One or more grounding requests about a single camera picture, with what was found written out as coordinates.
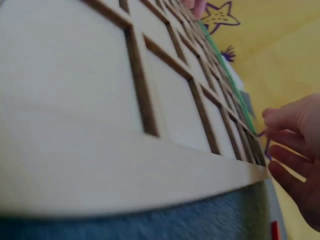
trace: blue denim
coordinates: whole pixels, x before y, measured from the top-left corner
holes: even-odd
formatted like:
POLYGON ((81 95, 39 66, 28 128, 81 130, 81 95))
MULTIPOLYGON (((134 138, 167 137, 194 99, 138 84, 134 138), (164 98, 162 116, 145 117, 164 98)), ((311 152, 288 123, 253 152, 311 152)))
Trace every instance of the blue denim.
POLYGON ((121 216, 77 220, 0 218, 0 239, 270 240, 266 194, 260 182, 197 202, 121 216))

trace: finger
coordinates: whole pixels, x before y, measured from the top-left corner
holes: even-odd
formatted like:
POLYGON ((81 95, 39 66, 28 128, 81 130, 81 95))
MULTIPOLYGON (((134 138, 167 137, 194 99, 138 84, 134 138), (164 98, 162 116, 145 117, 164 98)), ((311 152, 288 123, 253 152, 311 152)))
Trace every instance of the finger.
POLYGON ((201 19, 201 16, 202 16, 202 14, 204 13, 204 11, 206 9, 206 4, 207 4, 206 0, 196 0, 195 1, 193 14, 196 17, 196 19, 198 19, 198 20, 201 19))
POLYGON ((301 119, 303 118, 309 101, 309 97, 304 97, 298 101, 282 106, 270 114, 267 114, 264 118, 264 124, 273 130, 289 129, 303 135, 301 119))
POLYGON ((264 132, 271 141, 284 145, 297 153, 307 157, 311 161, 315 159, 303 136, 289 130, 275 131, 267 128, 264 132))
POLYGON ((311 170, 314 168, 314 164, 305 157, 294 154, 278 145, 271 146, 268 153, 280 163, 283 163, 305 178, 309 176, 311 170))
POLYGON ((267 115, 274 113, 278 108, 268 107, 262 112, 262 117, 265 118, 267 115))
POLYGON ((283 166, 280 165, 280 163, 274 160, 269 163, 268 169, 281 187, 297 204, 299 204, 304 183, 292 176, 283 166))
POLYGON ((184 5, 188 9, 193 9, 195 7, 195 2, 196 2, 196 0, 183 0, 184 5))

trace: green strip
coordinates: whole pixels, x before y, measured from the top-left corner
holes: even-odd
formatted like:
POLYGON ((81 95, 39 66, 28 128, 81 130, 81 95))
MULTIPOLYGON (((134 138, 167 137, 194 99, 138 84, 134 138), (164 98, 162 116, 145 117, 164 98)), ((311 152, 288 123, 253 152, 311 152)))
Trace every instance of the green strip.
POLYGON ((236 94, 236 96, 238 97, 238 99, 240 100, 240 103, 242 104, 242 107, 244 109, 244 116, 245 116, 245 119, 248 123, 248 126, 249 128, 251 129, 251 131, 253 133, 256 133, 256 129, 254 127, 254 124, 252 123, 251 119, 250 119, 250 116, 249 116, 249 111, 248 111, 248 108, 247 108, 247 105, 245 104, 245 101, 243 100, 240 92, 238 91, 237 87, 236 87, 236 84, 235 84, 235 81, 234 79, 232 78, 229 70, 227 69, 223 59, 222 59, 222 56, 221 56, 221 53, 219 51, 219 49, 217 48, 217 45, 215 44, 215 42, 212 40, 209 32, 207 31, 206 27, 204 26, 204 24, 202 22, 199 22, 199 25, 201 27, 201 29, 203 30, 204 32, 204 35, 205 35, 205 38, 208 40, 208 42, 211 44, 211 46, 213 47, 216 55, 217 55, 217 58, 218 58, 218 61, 220 62, 220 64, 222 65, 223 69, 225 70, 226 74, 228 75, 229 79, 230 79, 230 83, 231 83, 231 86, 233 88, 233 92, 236 94))

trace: yellow fabric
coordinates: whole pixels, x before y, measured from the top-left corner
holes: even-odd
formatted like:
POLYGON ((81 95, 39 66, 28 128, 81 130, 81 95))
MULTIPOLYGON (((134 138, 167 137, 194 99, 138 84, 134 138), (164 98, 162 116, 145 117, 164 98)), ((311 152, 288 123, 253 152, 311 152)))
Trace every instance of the yellow fabric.
MULTIPOLYGON (((261 112, 320 92, 319 0, 208 0, 202 16, 211 37, 244 82, 258 130, 261 112)), ((319 239, 275 184, 291 240, 319 239)))

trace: purple star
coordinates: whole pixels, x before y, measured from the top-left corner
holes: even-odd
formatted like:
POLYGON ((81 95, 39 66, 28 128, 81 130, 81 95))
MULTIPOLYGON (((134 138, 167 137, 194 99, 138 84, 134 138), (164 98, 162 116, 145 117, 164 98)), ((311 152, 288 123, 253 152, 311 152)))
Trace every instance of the purple star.
POLYGON ((205 14, 202 22, 208 29, 210 34, 213 34, 221 25, 238 26, 240 22, 231 15, 232 1, 227 1, 221 7, 216 7, 210 3, 206 4, 205 14))

